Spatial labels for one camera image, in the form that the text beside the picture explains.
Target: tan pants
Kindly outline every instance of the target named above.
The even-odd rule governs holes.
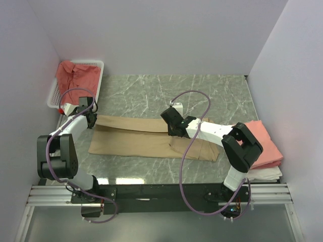
[[[189,142],[187,138],[168,136],[162,119],[98,115],[89,153],[181,158]],[[216,144],[196,139],[186,158],[216,161],[218,155]]]

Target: folded pink towel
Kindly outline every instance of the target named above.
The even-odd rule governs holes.
[[[263,147],[263,152],[252,165],[251,169],[255,168],[269,168],[281,164],[283,155],[279,152],[276,145],[272,142],[266,128],[263,126],[262,121],[251,121],[246,123],[247,127],[258,139]]]
[[[90,90],[95,96],[99,84],[101,69],[96,66],[74,64],[65,60],[59,64],[56,72],[59,91],[63,94],[66,90],[74,87],[82,87]],[[90,97],[91,95],[83,90],[74,90],[67,93],[62,104],[79,104],[79,97]]]

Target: white backdrop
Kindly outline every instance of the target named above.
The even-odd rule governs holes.
[[[61,59],[110,74],[249,74],[287,0],[28,0]]]
[[[248,78],[259,115],[284,155],[306,241],[322,241],[323,2],[289,0]]]
[[[37,175],[36,141],[58,113],[46,105],[59,57],[25,0],[0,0],[0,241],[14,241]]]

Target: marble surface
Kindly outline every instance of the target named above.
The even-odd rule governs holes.
[[[207,117],[217,124],[235,124],[257,120],[244,76],[230,75],[122,75],[103,77],[98,114],[160,118],[170,100],[186,90],[200,90],[211,98]],[[199,117],[207,100],[198,93],[181,96],[184,116]],[[180,159],[93,155],[88,153],[93,130],[85,130],[75,143],[79,165],[95,175],[101,184],[178,183]],[[185,183],[222,182],[230,164],[219,147],[216,162],[186,160]]]

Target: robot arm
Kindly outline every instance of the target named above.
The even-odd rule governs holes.
[[[182,112],[183,105],[175,103],[161,114],[168,125],[168,134],[193,138],[199,123],[201,123],[196,138],[210,141],[224,148],[231,164],[224,185],[231,191],[235,191],[263,152],[260,143],[243,123],[237,123],[235,126],[212,124],[192,116],[183,118]]]
[[[96,114],[91,109],[84,115],[76,118],[75,116],[86,109],[92,103],[92,100],[91,97],[81,97],[79,99],[79,106],[72,107],[72,112],[67,111],[67,109],[71,110],[70,105],[63,107],[64,113],[70,114],[64,124],[71,119],[73,121],[55,137],[49,147],[49,152],[52,155],[50,162],[56,175],[60,179],[68,180],[86,191],[93,189],[97,184],[97,180],[94,176],[87,174],[79,168],[74,142],[84,130],[91,129],[94,126]],[[54,180],[46,162],[45,150],[49,138],[56,132],[57,130],[49,135],[40,136],[37,139],[37,171],[41,178]]]

